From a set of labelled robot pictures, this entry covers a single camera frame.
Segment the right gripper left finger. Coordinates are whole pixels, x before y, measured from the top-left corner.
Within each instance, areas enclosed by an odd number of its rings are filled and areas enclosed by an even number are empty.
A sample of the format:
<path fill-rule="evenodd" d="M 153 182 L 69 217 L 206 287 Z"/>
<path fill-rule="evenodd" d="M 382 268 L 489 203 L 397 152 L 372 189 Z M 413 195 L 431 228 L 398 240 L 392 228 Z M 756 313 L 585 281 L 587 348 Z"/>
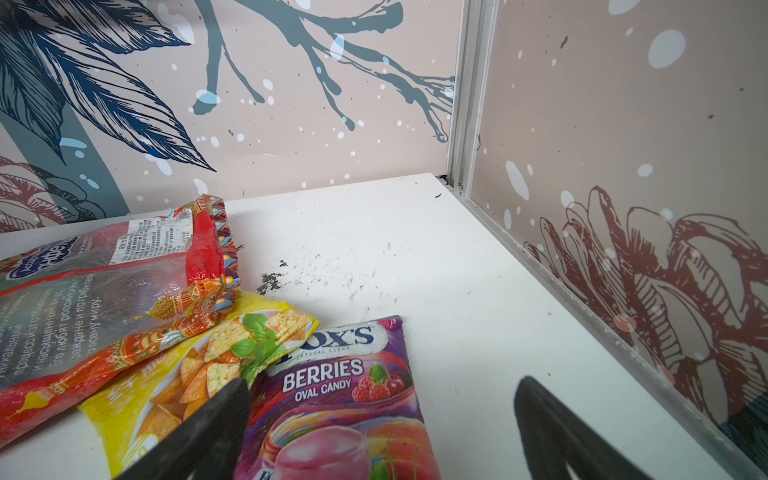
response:
<path fill-rule="evenodd" d="M 232 479 L 251 405 L 246 380 L 230 381 L 120 477 L 134 480 Z"/>

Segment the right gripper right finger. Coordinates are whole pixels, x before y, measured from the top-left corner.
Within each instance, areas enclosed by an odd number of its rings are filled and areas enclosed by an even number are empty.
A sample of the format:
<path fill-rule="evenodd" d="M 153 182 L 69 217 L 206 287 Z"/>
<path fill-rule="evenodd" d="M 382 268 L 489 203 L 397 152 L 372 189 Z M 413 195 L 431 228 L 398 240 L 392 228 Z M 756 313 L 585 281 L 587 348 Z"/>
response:
<path fill-rule="evenodd" d="M 533 479 L 650 480 L 531 376 L 518 384 L 514 412 Z"/>

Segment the yellow snack bag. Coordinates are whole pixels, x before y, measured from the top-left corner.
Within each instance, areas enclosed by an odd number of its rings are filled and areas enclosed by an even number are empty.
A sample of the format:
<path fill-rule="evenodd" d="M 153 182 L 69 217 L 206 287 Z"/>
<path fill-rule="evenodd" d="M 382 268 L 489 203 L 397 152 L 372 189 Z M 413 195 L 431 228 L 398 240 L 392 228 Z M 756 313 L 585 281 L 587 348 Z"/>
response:
<path fill-rule="evenodd" d="M 256 293 L 239 292 L 210 330 L 132 367 L 80 405 L 102 440 L 117 478 L 228 383 L 252 385 L 303 346 L 313 316 Z"/>

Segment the purple candy snack bag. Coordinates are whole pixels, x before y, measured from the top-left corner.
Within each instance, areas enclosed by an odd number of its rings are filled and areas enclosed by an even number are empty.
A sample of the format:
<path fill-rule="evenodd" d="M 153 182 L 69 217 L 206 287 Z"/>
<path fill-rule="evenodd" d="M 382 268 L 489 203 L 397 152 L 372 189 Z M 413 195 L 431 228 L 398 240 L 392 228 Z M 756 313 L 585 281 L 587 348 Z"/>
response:
<path fill-rule="evenodd" d="M 399 316 L 316 331 L 259 375 L 237 479 L 438 479 Z"/>

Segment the red snack bag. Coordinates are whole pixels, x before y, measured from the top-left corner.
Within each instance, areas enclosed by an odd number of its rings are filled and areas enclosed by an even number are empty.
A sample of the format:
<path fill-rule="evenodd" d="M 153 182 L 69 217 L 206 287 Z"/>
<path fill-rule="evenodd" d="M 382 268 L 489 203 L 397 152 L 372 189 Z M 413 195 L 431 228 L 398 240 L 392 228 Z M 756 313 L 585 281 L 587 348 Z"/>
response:
<path fill-rule="evenodd" d="M 39 246 L 1 263 L 1 441 L 211 329 L 239 286 L 223 199 Z"/>

